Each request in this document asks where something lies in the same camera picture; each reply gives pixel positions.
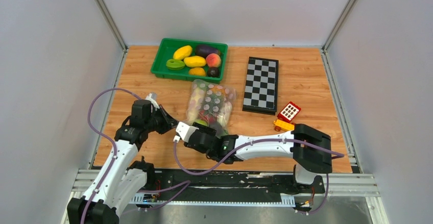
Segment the red fake pepper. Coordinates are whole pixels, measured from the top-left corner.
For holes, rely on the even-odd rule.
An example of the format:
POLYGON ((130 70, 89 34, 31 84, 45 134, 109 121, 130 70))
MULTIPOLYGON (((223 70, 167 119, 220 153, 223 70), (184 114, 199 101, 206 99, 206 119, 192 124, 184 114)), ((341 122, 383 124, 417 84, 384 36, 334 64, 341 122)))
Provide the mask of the red fake pepper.
POLYGON ((199 113, 199 117, 201 120, 206 121, 209 125, 216 122, 223 125, 223 123, 225 122, 222 113, 219 112, 199 113))

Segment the clear dotted zip bag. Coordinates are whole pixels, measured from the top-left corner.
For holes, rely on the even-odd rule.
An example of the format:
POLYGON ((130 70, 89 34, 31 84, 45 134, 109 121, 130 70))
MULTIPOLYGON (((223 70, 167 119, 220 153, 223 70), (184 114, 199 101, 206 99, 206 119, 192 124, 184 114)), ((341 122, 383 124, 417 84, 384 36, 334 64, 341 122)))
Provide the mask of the clear dotted zip bag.
POLYGON ((217 137, 228 135, 228 123, 235 100, 234 88, 196 79, 192 84, 185 122, 192 125, 196 119, 200 119, 199 113, 219 112, 225 122, 223 125, 212 123, 209 127, 216 130, 217 137))

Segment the green fake pear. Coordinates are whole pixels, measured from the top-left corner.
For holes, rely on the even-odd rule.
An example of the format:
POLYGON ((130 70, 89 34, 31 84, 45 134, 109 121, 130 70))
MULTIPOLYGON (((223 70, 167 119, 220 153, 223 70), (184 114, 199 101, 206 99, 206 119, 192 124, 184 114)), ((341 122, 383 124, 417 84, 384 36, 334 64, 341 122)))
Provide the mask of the green fake pear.
POLYGON ((194 127, 209 127, 208 122, 202 119, 196 119, 193 122, 194 127))

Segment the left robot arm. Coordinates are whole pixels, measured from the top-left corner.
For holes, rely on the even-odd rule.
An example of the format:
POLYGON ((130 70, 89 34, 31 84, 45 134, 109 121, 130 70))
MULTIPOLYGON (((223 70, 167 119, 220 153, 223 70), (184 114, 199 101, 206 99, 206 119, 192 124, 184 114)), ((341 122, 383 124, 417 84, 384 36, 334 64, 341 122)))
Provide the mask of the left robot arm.
POLYGON ((136 100, 131 115, 116 131, 111 153, 97 177, 82 197, 69 201, 69 223, 118 223, 136 192, 156 185, 156 176, 150 172, 151 163, 136 161, 130 167, 131 161, 149 133, 164 134, 177 124, 153 96, 136 100))

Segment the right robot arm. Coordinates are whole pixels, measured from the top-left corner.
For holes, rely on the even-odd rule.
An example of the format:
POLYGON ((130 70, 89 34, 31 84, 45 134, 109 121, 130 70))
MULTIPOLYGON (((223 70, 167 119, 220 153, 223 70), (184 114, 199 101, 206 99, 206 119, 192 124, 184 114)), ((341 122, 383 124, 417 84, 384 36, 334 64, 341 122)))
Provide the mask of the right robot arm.
POLYGON ((298 192, 310 188, 316 175, 331 173, 332 160, 337 155, 331 149, 329 135, 305 124, 274 135, 218 137, 212 128, 181 122, 176 127, 174 141, 183 141, 185 147, 203 153, 218 165, 254 158, 292 158, 297 162, 292 187, 298 192))

